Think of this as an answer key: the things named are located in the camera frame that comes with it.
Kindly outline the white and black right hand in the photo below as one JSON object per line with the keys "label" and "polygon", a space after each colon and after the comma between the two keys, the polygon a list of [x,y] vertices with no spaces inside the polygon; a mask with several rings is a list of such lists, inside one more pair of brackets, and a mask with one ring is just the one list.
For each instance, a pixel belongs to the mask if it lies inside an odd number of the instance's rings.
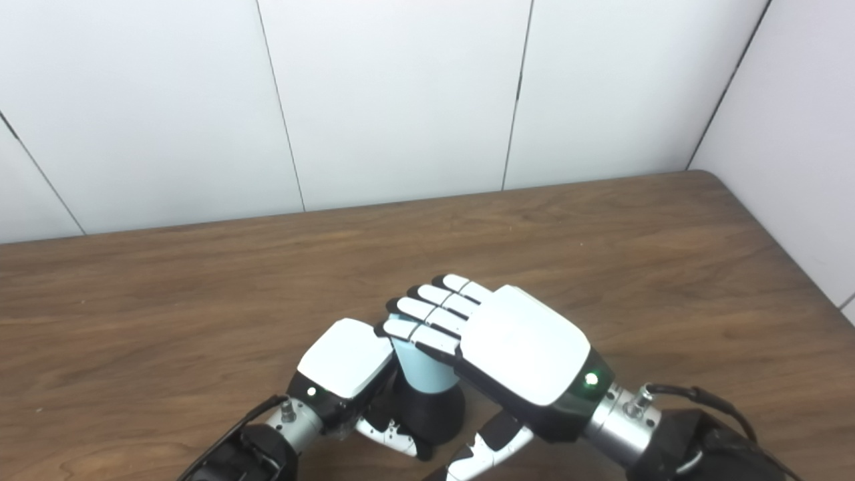
{"label": "white and black right hand", "polygon": [[431,480],[472,480],[534,438],[573,444],[615,378],[574,323],[520,287],[444,274],[390,299],[387,311],[376,335],[451,367],[501,408]]}

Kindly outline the white and black left hand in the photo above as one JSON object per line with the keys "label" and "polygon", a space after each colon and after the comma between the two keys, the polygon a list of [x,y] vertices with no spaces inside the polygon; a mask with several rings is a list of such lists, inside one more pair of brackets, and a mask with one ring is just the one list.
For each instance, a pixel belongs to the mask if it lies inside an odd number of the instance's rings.
{"label": "white and black left hand", "polygon": [[270,418],[301,456],[320,438],[358,432],[369,440],[427,462],[434,449],[421,441],[381,400],[398,372],[393,346],[356,319],[333,323],[303,354],[277,416]]}

